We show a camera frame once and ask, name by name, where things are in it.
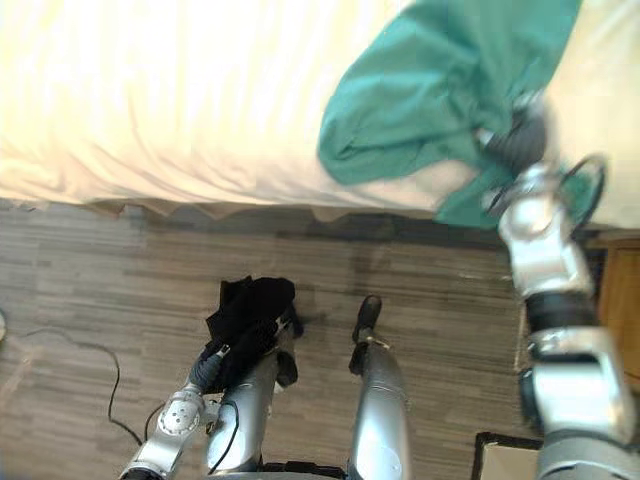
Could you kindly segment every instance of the bed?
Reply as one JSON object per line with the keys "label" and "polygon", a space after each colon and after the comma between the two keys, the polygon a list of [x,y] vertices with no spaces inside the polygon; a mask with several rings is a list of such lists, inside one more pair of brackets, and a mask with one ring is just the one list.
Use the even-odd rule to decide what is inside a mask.
{"label": "bed", "polygon": [[[5,0],[0,197],[428,215],[477,172],[345,187],[316,157],[342,74],[409,3]],[[640,2],[585,0],[546,96],[568,163],[610,157],[598,224],[640,228],[639,85]]]}

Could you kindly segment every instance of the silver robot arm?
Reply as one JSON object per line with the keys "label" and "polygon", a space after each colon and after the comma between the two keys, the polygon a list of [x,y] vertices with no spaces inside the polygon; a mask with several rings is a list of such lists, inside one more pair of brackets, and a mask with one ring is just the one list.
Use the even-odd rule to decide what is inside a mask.
{"label": "silver robot arm", "polygon": [[[532,131],[539,134],[539,123]],[[505,139],[493,148],[522,172],[493,208],[501,213],[499,233],[531,331],[533,367],[521,373],[520,388],[524,416],[544,434],[537,478],[638,480],[640,458],[629,448],[634,402],[615,344],[595,313],[559,175],[542,161],[543,149],[533,149],[538,158],[523,155],[527,141],[540,141],[527,136],[510,139],[516,148]],[[496,147],[486,132],[481,139]]]}
{"label": "silver robot arm", "polygon": [[200,425],[215,422],[218,405],[205,404],[198,386],[187,383],[158,415],[156,430],[138,449],[121,479],[167,480]]}

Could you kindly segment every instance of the gray laminate floor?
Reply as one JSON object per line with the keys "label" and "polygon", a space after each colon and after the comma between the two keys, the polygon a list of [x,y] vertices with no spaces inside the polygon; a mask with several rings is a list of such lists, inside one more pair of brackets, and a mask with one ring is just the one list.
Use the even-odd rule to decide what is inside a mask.
{"label": "gray laminate floor", "polygon": [[[322,225],[304,210],[244,212],[214,222],[194,209],[169,220],[129,209],[114,220],[71,207],[0,212],[0,464],[9,478],[115,478],[140,432],[179,387],[206,341],[220,280],[286,276],[308,322],[300,381],[276,397],[267,460],[344,464],[358,399],[347,366],[363,296],[384,298],[381,333],[397,348],[412,399],[417,479],[468,479],[477,432],[530,436],[513,371],[518,307],[507,256],[490,234],[373,215]],[[199,478],[200,436],[178,478]]]}

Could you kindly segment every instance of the green towel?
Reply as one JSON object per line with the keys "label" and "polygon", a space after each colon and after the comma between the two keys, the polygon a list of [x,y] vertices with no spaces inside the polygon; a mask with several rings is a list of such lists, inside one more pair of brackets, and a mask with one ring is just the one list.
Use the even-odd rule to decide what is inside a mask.
{"label": "green towel", "polygon": [[418,0],[347,70],[326,108],[318,156],[346,185],[444,159],[481,173],[436,220],[490,228],[480,199],[513,178],[473,138],[506,133],[514,101],[550,81],[579,0]]}

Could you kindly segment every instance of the black cable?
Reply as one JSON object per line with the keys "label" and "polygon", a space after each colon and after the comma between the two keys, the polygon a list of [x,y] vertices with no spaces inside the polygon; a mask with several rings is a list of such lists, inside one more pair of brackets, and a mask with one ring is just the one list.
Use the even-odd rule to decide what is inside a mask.
{"label": "black cable", "polygon": [[593,213],[596,211],[596,208],[600,203],[602,193],[604,192],[604,186],[607,181],[607,163],[605,158],[597,154],[589,155],[588,157],[583,158],[571,170],[564,174],[564,176],[562,177],[562,181],[560,182],[560,186],[562,187],[567,182],[567,180],[575,176],[580,170],[590,164],[595,165],[597,169],[598,180],[593,192],[593,196],[591,198],[591,203],[589,203],[589,207],[577,220],[574,231],[581,229],[584,225],[587,224],[587,222],[589,222],[589,220],[591,220]]}
{"label": "black cable", "polygon": [[211,475],[213,472],[215,472],[216,469],[222,463],[222,461],[225,459],[225,457],[229,453],[229,450],[231,450],[231,445],[233,445],[233,441],[236,439],[236,433],[238,433],[238,428],[240,428],[240,412],[238,411],[238,405],[236,405],[236,402],[234,402],[233,400],[227,400],[227,401],[225,401],[225,402],[220,404],[220,408],[222,408],[225,405],[229,405],[229,406],[233,407],[233,409],[235,410],[235,412],[236,412],[236,426],[233,428],[233,433],[231,434],[231,438],[229,439],[229,444],[227,445],[227,448],[225,449],[225,451],[222,454],[222,456],[218,459],[216,464],[213,467],[211,467],[211,469],[209,470],[207,475]]}
{"label": "black cable", "polygon": [[113,423],[114,425],[119,426],[125,432],[127,432],[129,435],[131,435],[131,437],[135,440],[135,442],[138,444],[138,446],[142,445],[142,440],[140,440],[140,437],[138,436],[138,434],[136,432],[134,432],[131,428],[129,428],[129,426],[126,425],[125,423],[121,422],[120,420],[117,420],[117,419],[113,418],[113,415],[112,415],[113,400],[114,400],[114,398],[116,396],[116,390],[118,389],[118,385],[120,384],[120,362],[118,362],[118,357],[116,356],[116,354],[112,350],[110,350],[107,347],[105,347],[104,345],[100,345],[98,343],[76,341],[73,338],[71,338],[69,336],[69,334],[67,334],[65,331],[59,330],[57,328],[52,328],[52,327],[39,328],[37,330],[34,330],[33,332],[29,332],[27,334],[20,335],[20,338],[32,337],[32,336],[38,335],[40,333],[51,333],[51,334],[58,335],[58,336],[64,338],[69,343],[71,343],[73,345],[76,345],[79,348],[88,348],[88,349],[93,349],[93,350],[100,350],[100,351],[106,353],[107,355],[109,355],[111,357],[111,360],[113,360],[113,364],[116,366],[116,381],[113,384],[113,389],[111,390],[111,396],[109,398],[109,406],[107,408],[107,419],[109,420],[109,423]]}
{"label": "black cable", "polygon": [[164,403],[161,403],[156,408],[154,408],[153,411],[147,417],[147,420],[144,422],[144,441],[145,442],[149,440],[149,423],[151,423],[151,419],[156,413],[160,411],[162,407],[164,407],[164,405],[165,405]]}

